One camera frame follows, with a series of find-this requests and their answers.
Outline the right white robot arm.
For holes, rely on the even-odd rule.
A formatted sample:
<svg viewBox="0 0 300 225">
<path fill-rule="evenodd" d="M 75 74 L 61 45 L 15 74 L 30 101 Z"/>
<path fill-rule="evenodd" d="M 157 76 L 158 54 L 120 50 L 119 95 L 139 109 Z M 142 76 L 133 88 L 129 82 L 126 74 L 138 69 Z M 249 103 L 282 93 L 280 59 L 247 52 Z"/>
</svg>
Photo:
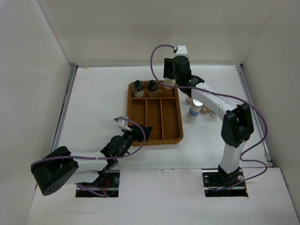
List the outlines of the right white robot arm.
<svg viewBox="0 0 300 225">
<path fill-rule="evenodd" d="M 165 58 L 164 78 L 174 80 L 183 93 L 203 103 L 221 119 L 221 137 L 225 148 L 218 166 L 217 180 L 222 185 L 229 185 L 238 174 L 240 155 L 254 132 L 250 107 L 245 103 L 234 103 L 221 94 L 217 95 L 202 78 L 192 74 L 186 56 Z"/>
</svg>

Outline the black cap brown spice bottle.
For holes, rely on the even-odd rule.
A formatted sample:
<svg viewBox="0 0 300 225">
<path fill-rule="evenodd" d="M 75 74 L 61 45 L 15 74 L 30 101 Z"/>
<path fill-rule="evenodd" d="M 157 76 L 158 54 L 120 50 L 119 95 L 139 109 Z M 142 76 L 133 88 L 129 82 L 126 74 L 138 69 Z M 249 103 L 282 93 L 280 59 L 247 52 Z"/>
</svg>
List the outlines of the black cap brown spice bottle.
<svg viewBox="0 0 300 225">
<path fill-rule="evenodd" d="M 147 95 L 150 98 L 158 96 L 158 84 L 154 80 L 150 80 L 147 85 Z"/>
</svg>

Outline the black grinder top spice bottle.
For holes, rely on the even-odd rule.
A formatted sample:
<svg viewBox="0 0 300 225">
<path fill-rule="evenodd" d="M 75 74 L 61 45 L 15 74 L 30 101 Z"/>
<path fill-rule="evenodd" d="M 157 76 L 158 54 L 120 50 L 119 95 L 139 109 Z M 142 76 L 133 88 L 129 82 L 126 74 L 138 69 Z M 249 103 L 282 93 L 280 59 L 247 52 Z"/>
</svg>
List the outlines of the black grinder top spice bottle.
<svg viewBox="0 0 300 225">
<path fill-rule="evenodd" d="M 163 84 L 164 84 L 165 89 L 171 90 L 175 86 L 175 80 L 169 79 L 169 78 L 164 78 Z"/>
</svg>

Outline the black cap white spice bottle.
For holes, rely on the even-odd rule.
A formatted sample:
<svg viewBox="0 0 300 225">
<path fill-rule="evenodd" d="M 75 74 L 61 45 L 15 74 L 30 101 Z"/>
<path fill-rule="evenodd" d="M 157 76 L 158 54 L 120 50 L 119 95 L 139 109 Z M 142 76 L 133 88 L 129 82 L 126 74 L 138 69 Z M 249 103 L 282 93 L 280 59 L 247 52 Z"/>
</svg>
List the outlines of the black cap white spice bottle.
<svg viewBox="0 0 300 225">
<path fill-rule="evenodd" d="M 142 98 L 144 96 L 144 84 L 140 80 L 132 83 L 133 95 L 135 98 Z"/>
</svg>

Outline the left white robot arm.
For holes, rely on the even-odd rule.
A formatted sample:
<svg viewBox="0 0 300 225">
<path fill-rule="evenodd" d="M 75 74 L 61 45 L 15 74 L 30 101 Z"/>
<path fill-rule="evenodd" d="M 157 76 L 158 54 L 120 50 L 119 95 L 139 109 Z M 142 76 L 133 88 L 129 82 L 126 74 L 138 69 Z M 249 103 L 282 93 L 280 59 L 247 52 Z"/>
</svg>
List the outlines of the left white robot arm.
<svg viewBox="0 0 300 225">
<path fill-rule="evenodd" d="M 113 178 L 112 170 L 121 158 L 130 155 L 129 148 L 135 142 L 145 144 L 153 130 L 152 126 L 129 126 L 122 135 L 115 135 L 99 152 L 89 156 L 76 155 L 61 146 L 30 166 L 31 173 L 42 193 L 47 196 L 66 184 L 74 183 L 80 190 L 92 196 L 105 197 L 106 187 Z"/>
</svg>

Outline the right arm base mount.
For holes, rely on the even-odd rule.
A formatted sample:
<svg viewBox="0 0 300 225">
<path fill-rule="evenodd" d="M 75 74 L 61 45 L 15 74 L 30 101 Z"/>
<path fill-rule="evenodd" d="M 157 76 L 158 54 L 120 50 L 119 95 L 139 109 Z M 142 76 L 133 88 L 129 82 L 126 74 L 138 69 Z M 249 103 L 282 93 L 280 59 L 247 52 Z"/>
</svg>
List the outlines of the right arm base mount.
<svg viewBox="0 0 300 225">
<path fill-rule="evenodd" d="M 204 194 L 206 197 L 248 197 L 242 169 L 226 178 L 216 170 L 202 170 Z"/>
</svg>

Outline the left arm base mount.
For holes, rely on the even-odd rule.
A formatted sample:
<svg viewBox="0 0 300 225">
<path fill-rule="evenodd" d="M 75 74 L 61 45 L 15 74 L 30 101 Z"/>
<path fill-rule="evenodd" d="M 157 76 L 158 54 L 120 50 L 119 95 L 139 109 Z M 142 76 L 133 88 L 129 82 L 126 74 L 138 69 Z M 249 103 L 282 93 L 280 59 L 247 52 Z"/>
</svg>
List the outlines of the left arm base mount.
<svg viewBox="0 0 300 225">
<path fill-rule="evenodd" d="M 100 171 L 93 182 L 82 182 L 76 187 L 79 198 L 114 198 L 119 196 L 120 170 Z"/>
</svg>

